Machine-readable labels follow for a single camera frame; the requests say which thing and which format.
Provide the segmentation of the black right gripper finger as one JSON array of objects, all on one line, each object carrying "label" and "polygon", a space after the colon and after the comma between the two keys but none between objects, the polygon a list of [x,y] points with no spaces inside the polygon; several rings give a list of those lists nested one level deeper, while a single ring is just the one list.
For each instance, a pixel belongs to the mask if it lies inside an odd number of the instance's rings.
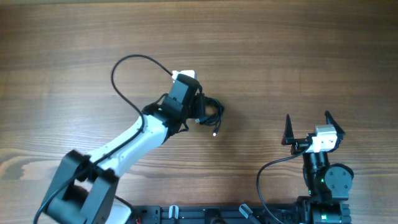
[{"label": "black right gripper finger", "polygon": [[334,120],[334,118],[332,117],[331,113],[328,110],[325,111],[325,117],[326,117],[326,123],[332,124],[334,126],[337,136],[343,137],[345,135],[345,132],[343,131],[341,126]]},{"label": "black right gripper finger", "polygon": [[287,114],[286,119],[285,119],[285,129],[284,129],[284,133],[282,136],[281,145],[286,146],[286,145],[292,145],[294,143],[295,143],[295,138],[294,138],[294,132],[292,129],[292,123],[291,123],[290,115]]}]

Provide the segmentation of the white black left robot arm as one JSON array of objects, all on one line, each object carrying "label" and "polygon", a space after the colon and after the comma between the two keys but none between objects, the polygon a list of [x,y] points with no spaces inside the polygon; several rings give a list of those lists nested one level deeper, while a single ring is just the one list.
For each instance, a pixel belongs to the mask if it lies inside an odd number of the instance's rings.
[{"label": "white black left robot arm", "polygon": [[61,160],[40,208],[59,223],[127,223],[131,206],[116,197],[120,178],[169,137],[188,131],[186,121],[205,114],[202,87],[186,70],[172,75],[169,93],[147,105],[139,119],[111,142],[87,154],[76,150]]}]

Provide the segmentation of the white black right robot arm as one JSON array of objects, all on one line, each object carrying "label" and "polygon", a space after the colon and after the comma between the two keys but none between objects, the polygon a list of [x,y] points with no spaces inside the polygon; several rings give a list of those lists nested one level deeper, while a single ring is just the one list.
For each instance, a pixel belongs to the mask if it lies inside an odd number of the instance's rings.
[{"label": "white black right robot arm", "polygon": [[305,138],[295,138],[290,116],[286,116],[282,144],[291,147],[291,155],[302,156],[303,178],[309,194],[297,198],[293,223],[352,222],[345,202],[349,199],[354,172],[344,164],[330,164],[328,159],[328,155],[339,148],[345,132],[329,111],[325,117],[326,124],[315,126],[314,132]]}]

